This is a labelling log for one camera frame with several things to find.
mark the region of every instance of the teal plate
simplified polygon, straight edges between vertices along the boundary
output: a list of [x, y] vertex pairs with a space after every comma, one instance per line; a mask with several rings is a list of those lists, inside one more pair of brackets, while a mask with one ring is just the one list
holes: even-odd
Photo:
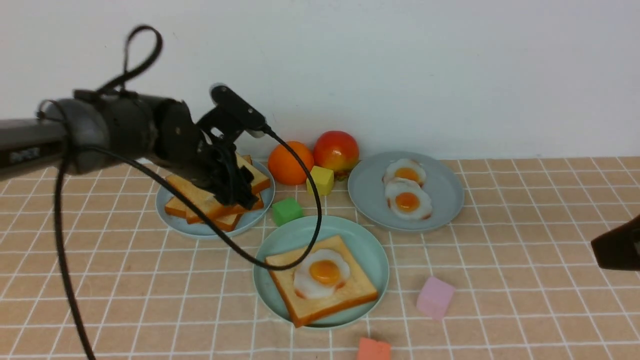
[[[382, 177], [391, 163], [403, 158], [418, 161], [427, 173], [422, 189], [431, 197], [433, 214], [426, 220], [403, 220], [387, 205]], [[361, 214], [391, 231], [433, 231], [456, 218], [465, 203], [465, 191], [456, 174], [442, 162], [415, 152], [384, 152], [364, 159], [351, 171], [348, 190]]]
[[[267, 256], [306, 247], [316, 229], [316, 222], [317, 216], [310, 216], [279, 227], [264, 239], [257, 258], [264, 261]], [[321, 241], [337, 234], [342, 237], [344, 244], [378, 290], [378, 299], [322, 318], [305, 326], [308, 329], [324, 330], [347, 326], [373, 310], [387, 291], [389, 262], [387, 253], [378, 239], [364, 227], [345, 218], [322, 216], [317, 240]], [[289, 312], [269, 272], [254, 266], [253, 284], [262, 302], [281, 319], [291, 322]]]
[[[253, 166], [271, 179], [271, 187], [260, 192], [260, 196], [264, 202], [264, 207], [260, 210], [250, 211], [243, 214], [236, 225], [236, 229], [226, 233], [229, 237], [241, 234], [251, 229], [260, 219], [262, 219], [262, 217], [264, 217], [267, 211], [269, 211], [273, 198], [275, 197], [275, 181], [273, 180], [271, 172], [269, 172], [263, 164], [257, 161], [253, 163]], [[160, 215], [160, 219], [162, 219], [168, 227], [171, 227], [180, 234], [198, 240], [214, 240], [220, 238], [206, 224], [187, 224], [187, 220], [179, 217], [173, 217], [165, 213], [164, 205], [172, 197], [173, 194], [162, 187], [160, 187], [160, 190], [158, 190], [158, 194], [156, 195], [156, 211], [158, 212], [158, 215]]]

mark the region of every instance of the orange cube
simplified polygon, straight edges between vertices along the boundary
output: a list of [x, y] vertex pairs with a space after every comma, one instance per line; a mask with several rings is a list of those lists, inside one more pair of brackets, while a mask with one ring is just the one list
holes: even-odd
[[360, 338], [357, 360], [390, 360], [391, 345], [382, 341]]

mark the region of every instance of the fried egg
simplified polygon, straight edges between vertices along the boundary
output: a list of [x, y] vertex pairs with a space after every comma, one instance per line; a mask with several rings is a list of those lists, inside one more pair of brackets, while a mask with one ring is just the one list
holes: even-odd
[[420, 163], [411, 159], [400, 159], [387, 166], [382, 182], [388, 184], [395, 177], [415, 181], [419, 186], [427, 181], [427, 174]]
[[300, 263], [293, 275], [293, 288], [303, 299], [329, 297], [351, 276], [349, 264], [330, 249], [319, 249]]
[[385, 186], [391, 212], [403, 220], [424, 220], [431, 216], [431, 197], [415, 182], [396, 177]]

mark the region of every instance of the apple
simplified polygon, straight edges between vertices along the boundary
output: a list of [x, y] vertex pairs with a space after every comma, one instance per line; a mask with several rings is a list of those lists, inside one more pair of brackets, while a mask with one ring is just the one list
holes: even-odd
[[333, 170], [338, 181], [349, 177], [359, 159], [358, 143], [353, 136], [344, 131], [327, 131], [320, 135], [314, 147], [316, 165]]

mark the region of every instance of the black cable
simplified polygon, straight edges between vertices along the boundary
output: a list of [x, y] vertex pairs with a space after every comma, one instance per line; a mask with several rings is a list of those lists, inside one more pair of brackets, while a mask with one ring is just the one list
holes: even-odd
[[55, 191], [54, 191], [54, 231], [55, 231], [55, 236], [56, 236], [56, 250], [58, 252], [58, 264], [60, 266], [60, 275], [62, 276], [62, 282], [64, 284], [64, 288], [65, 288], [65, 293], [67, 294], [67, 300], [69, 303], [69, 308], [71, 310], [71, 314], [74, 318], [74, 322], [76, 324], [76, 329], [78, 332], [78, 336], [80, 337], [80, 342], [82, 344], [82, 347], [84, 349], [84, 352], [87, 356], [87, 359], [89, 360], [95, 360], [95, 354], [93, 353], [92, 350], [92, 346], [91, 343], [89, 342], [89, 338], [86, 334], [86, 330], [84, 329], [84, 324], [80, 315], [80, 309], [78, 307], [77, 304], [77, 300], [76, 300], [76, 296], [75, 296], [75, 292], [73, 289], [73, 285], [71, 283], [71, 276], [69, 274], [69, 269], [68, 269], [68, 264], [67, 264], [67, 255], [65, 253], [65, 240], [63, 238], [63, 223], [62, 223], [62, 186], [63, 186], [63, 182], [64, 182], [64, 177], [65, 174], [67, 172], [67, 168], [69, 166], [69, 163], [72, 161], [74, 155], [79, 154], [80, 152], [83, 151], [97, 151], [97, 152], [101, 152], [103, 154], [107, 154], [111, 157], [114, 157], [132, 167], [134, 167], [136, 170], [139, 170], [141, 172], [143, 172], [145, 175], [151, 177], [154, 181], [156, 181], [157, 183], [159, 183], [161, 186], [163, 186], [164, 188], [166, 188], [170, 193], [172, 193], [174, 196], [176, 196], [176, 198], [178, 198], [180, 201], [182, 201], [189, 209], [191, 209], [194, 213], [196, 213], [200, 219], [202, 219], [205, 224], [207, 224], [227, 245], [229, 245], [229, 247], [231, 247], [231, 249], [233, 249], [236, 253], [238, 253], [240, 256], [242, 256], [243, 258], [245, 258], [246, 260], [248, 260], [249, 262], [253, 263], [256, 266], [259, 266], [261, 268], [265, 268], [267, 270], [273, 270], [273, 271], [282, 271], [282, 270], [288, 270], [290, 268], [293, 268], [297, 265], [299, 265], [311, 252], [314, 244], [316, 243], [318, 234], [320, 232], [320, 226], [321, 226], [321, 222], [322, 222], [322, 207], [320, 204], [320, 196], [318, 194], [318, 190], [316, 187], [315, 182], [313, 181], [313, 178], [311, 177], [311, 173], [309, 172], [309, 170], [306, 168], [304, 162], [302, 161], [302, 159], [300, 159], [300, 157], [293, 151], [293, 149], [286, 143], [284, 142], [278, 135], [276, 135], [271, 129], [266, 130], [266, 133], [269, 134], [269, 136], [273, 137], [277, 142], [279, 142], [280, 144], [282, 144], [293, 156], [294, 158], [296, 158], [296, 161], [298, 161], [298, 163], [300, 164], [300, 166], [302, 167], [302, 169], [304, 170], [305, 174], [307, 175], [307, 177], [310, 179], [309, 183], [311, 184], [311, 189], [313, 189], [313, 193], [314, 193], [314, 197], [316, 198], [316, 206], [317, 206], [317, 222], [316, 222], [316, 229], [314, 231], [314, 234], [311, 238], [311, 241], [309, 242], [309, 245], [307, 246], [307, 248], [305, 249], [304, 253], [296, 260], [293, 261], [292, 263], [288, 264], [288, 265], [282, 265], [282, 266], [275, 266], [275, 265], [269, 265], [263, 261], [260, 261], [258, 259], [256, 259], [255, 257], [249, 255], [247, 252], [245, 252], [240, 246], [238, 246], [233, 240], [231, 240], [227, 234], [225, 234], [222, 230], [218, 229], [217, 226], [215, 226], [215, 224], [213, 223], [213, 221], [211, 221], [211, 219], [209, 219], [204, 213], [202, 213], [202, 211], [195, 206], [189, 199], [187, 199], [187, 197], [185, 197], [183, 194], [181, 194], [178, 190], [176, 190], [171, 184], [169, 184], [166, 180], [164, 180], [161, 176], [159, 176], [158, 174], [156, 174], [155, 172], [153, 172], [151, 169], [149, 169], [148, 167], [138, 163], [135, 160], [130, 160], [127, 159], [121, 155], [118, 155], [114, 152], [111, 152], [107, 149], [104, 149], [102, 147], [97, 147], [97, 146], [83, 146], [80, 147], [78, 149], [76, 149], [76, 152], [69, 152], [62, 161], [62, 164], [60, 165], [60, 168], [58, 169], [58, 176], [56, 177], [56, 187], [55, 187]]
[[56, 188], [53, 195], [53, 226], [56, 233], [56, 250], [58, 252], [58, 266], [60, 266], [60, 275], [62, 275], [62, 283], [65, 286], [65, 293], [67, 294], [67, 300], [71, 315], [76, 323], [76, 329], [78, 336], [80, 337], [80, 343], [84, 349], [87, 359], [95, 360], [89, 337], [84, 330], [84, 324], [80, 317], [80, 308], [74, 295], [74, 288], [71, 283], [71, 275], [69, 275], [69, 267], [67, 265], [67, 255], [65, 254], [65, 240], [62, 235], [62, 184], [65, 179], [65, 173], [69, 163], [71, 162], [71, 156], [65, 156], [62, 160], [62, 164], [58, 169], [58, 176], [56, 177]]
[[[133, 38], [136, 37], [136, 35], [138, 33], [140, 33], [141, 31], [145, 31], [145, 30], [153, 31], [154, 34], [156, 34], [156, 44], [154, 46], [154, 49], [151, 52], [151, 54], [147, 57], [147, 59], [145, 59], [145, 61], [140, 63], [140, 65], [135, 67], [133, 70], [128, 71], [127, 70], [127, 64], [129, 62], [129, 44], [131, 43]], [[147, 69], [149, 69], [151, 67], [151, 65], [153, 65], [156, 62], [158, 57], [160, 57], [160, 53], [162, 52], [162, 48], [163, 48], [163, 39], [162, 39], [162, 35], [160, 35], [160, 32], [158, 32], [158, 30], [152, 28], [149, 25], [137, 26], [129, 34], [129, 36], [127, 37], [127, 41], [125, 43], [125, 47], [124, 47], [124, 70], [123, 70], [122, 74], [116, 76], [115, 78], [109, 80], [106, 84], [102, 85], [98, 90], [96, 90], [97, 94], [98, 95], [104, 95], [107, 92], [109, 92], [110, 90], [113, 90], [114, 88], [116, 88], [116, 86], [120, 86], [120, 88], [124, 91], [125, 90], [125, 83], [127, 81], [138, 77], [140, 74], [142, 74], [143, 72], [147, 71]]]
[[[135, 69], [133, 69], [132, 71], [129, 72], [127, 70], [127, 62], [129, 61], [129, 44], [130, 44], [131, 40], [135, 37], [136, 34], [138, 34], [140, 31], [144, 31], [144, 30], [151, 30], [156, 34], [156, 46], [154, 47], [154, 50], [153, 50], [152, 54], [143, 63], [141, 63]], [[108, 91], [113, 90], [116, 86], [120, 86], [121, 90], [125, 91], [125, 83], [126, 83], [126, 81], [131, 80], [131, 79], [135, 78], [136, 76], [139, 76], [140, 74], [145, 72], [157, 60], [158, 56], [160, 55], [160, 52], [162, 51], [162, 47], [163, 47], [162, 36], [160, 35], [160, 33], [157, 30], [155, 30], [154, 28], [152, 28], [150, 26], [146, 26], [146, 25], [138, 26], [127, 37], [127, 42], [125, 44], [125, 60], [124, 60], [124, 72], [123, 72], [123, 74], [120, 75], [120, 76], [117, 76], [116, 78], [112, 79], [111, 81], [107, 82], [105, 85], [100, 87], [97, 90], [97, 93], [99, 95], [105, 94]], [[50, 102], [52, 103], [52, 105], [54, 107], [56, 107], [59, 110], [59, 112], [61, 113], [61, 116], [63, 117], [63, 119], [61, 119], [61, 120], [60, 119], [56, 119], [56, 121], [61, 121], [66, 125], [68, 119], [67, 119], [67, 116], [66, 116], [65, 112], [63, 111], [62, 107], [56, 101], [50, 101]], [[42, 107], [43, 107], [44, 104], [45, 104], [45, 102], [42, 102], [40, 104], [40, 106], [38, 107], [38, 118], [39, 119], [44, 119], [45, 118], [44, 111], [42, 110]], [[292, 263], [290, 263], [288, 265], [282, 265], [282, 266], [269, 265], [269, 264], [267, 264], [267, 263], [265, 263], [263, 261], [260, 261], [260, 260], [256, 259], [255, 257], [249, 255], [249, 253], [245, 252], [240, 246], [238, 246], [233, 240], [231, 240], [227, 236], [226, 233], [224, 233], [222, 230], [220, 230], [213, 223], [213, 221], [211, 219], [209, 219], [189, 199], [187, 199], [187, 197], [185, 197], [178, 190], [176, 190], [171, 184], [169, 184], [169, 182], [164, 180], [161, 176], [159, 176], [155, 172], [151, 171], [151, 169], [145, 167], [144, 165], [138, 163], [135, 160], [131, 160], [131, 159], [125, 158], [125, 157], [123, 157], [123, 156], [121, 156], [119, 154], [116, 154], [115, 152], [111, 152], [111, 151], [109, 151], [107, 149], [104, 149], [102, 147], [93, 146], [93, 145], [86, 145], [86, 146], [81, 146], [81, 147], [74, 148], [74, 144], [70, 144], [71, 150], [69, 150], [65, 154], [65, 156], [63, 157], [62, 164], [60, 165], [60, 168], [58, 169], [58, 175], [56, 176], [56, 186], [55, 186], [55, 191], [54, 191], [54, 216], [53, 216], [53, 220], [54, 220], [54, 232], [55, 232], [55, 237], [56, 237], [56, 251], [58, 253], [58, 265], [60, 266], [60, 275], [62, 276], [62, 282], [63, 282], [63, 285], [64, 285], [65, 293], [67, 295], [69, 308], [70, 308], [71, 314], [73, 316], [74, 323], [76, 324], [77, 333], [78, 333], [78, 336], [80, 338], [80, 342], [82, 344], [84, 352], [85, 352], [85, 354], [87, 356], [87, 359], [95, 360], [95, 354], [93, 353], [93, 349], [92, 349], [91, 343], [89, 341], [89, 337], [87, 336], [86, 330], [84, 328], [82, 317], [80, 315], [80, 309], [79, 309], [79, 306], [77, 304], [77, 300], [76, 300], [76, 296], [75, 296], [75, 291], [73, 289], [73, 284], [71, 282], [71, 276], [69, 274], [68, 263], [67, 263], [67, 255], [65, 253], [65, 240], [64, 240], [64, 235], [63, 235], [63, 222], [62, 222], [62, 187], [63, 187], [63, 183], [64, 183], [65, 174], [67, 173], [67, 169], [68, 169], [70, 163], [72, 162], [72, 160], [77, 155], [79, 155], [81, 152], [84, 152], [84, 151], [97, 151], [97, 152], [101, 152], [103, 154], [106, 154], [108, 156], [111, 156], [112, 158], [115, 158], [115, 159], [121, 161], [122, 163], [126, 163], [126, 164], [134, 167], [136, 170], [139, 170], [140, 172], [143, 172], [145, 175], [151, 177], [155, 182], [159, 183], [162, 187], [164, 187], [170, 193], [172, 193], [174, 196], [176, 196], [176, 198], [178, 198], [180, 201], [182, 201], [190, 210], [192, 210], [194, 213], [196, 213], [198, 215], [198, 217], [200, 217], [200, 219], [203, 220], [205, 222], [205, 224], [207, 224], [214, 231], [214, 233], [216, 233], [231, 249], [233, 249], [236, 253], [238, 253], [240, 256], [245, 258], [247, 261], [249, 261], [252, 264], [254, 264], [256, 266], [259, 266], [261, 268], [265, 268], [267, 270], [282, 271], [282, 270], [288, 270], [288, 269], [294, 268], [295, 266], [298, 266], [309, 255], [309, 253], [311, 253], [311, 250], [312, 250], [314, 244], [316, 243], [318, 234], [320, 233], [320, 226], [321, 226], [321, 222], [322, 222], [322, 207], [321, 207], [321, 204], [320, 204], [320, 196], [318, 194], [318, 189], [316, 187], [316, 183], [314, 182], [314, 180], [313, 180], [313, 178], [311, 176], [311, 173], [309, 172], [309, 170], [305, 166], [304, 161], [302, 161], [302, 159], [295, 153], [295, 151], [286, 142], [284, 142], [284, 140], [282, 140], [269, 126], [265, 125], [263, 132], [265, 132], [266, 134], [268, 134], [269, 136], [274, 138], [282, 146], [284, 146], [285, 149], [287, 149], [293, 155], [293, 157], [296, 159], [298, 164], [300, 164], [300, 167], [302, 167], [303, 171], [307, 175], [307, 178], [309, 179], [309, 183], [311, 184], [311, 189], [313, 190], [314, 198], [316, 200], [316, 206], [317, 206], [316, 229], [315, 229], [314, 234], [313, 234], [313, 236], [311, 238], [311, 241], [309, 242], [309, 245], [305, 249], [304, 253], [296, 261], [293, 261]], [[237, 178], [239, 172], [238, 172], [238, 170], [231, 168], [232, 164], [230, 163], [231, 160], [229, 159], [229, 156], [230, 155], [227, 154], [226, 152], [221, 151], [221, 160], [222, 160], [222, 162], [224, 162], [225, 166], [227, 167], [227, 171], [229, 172], [230, 187], [233, 188], [234, 179]]]

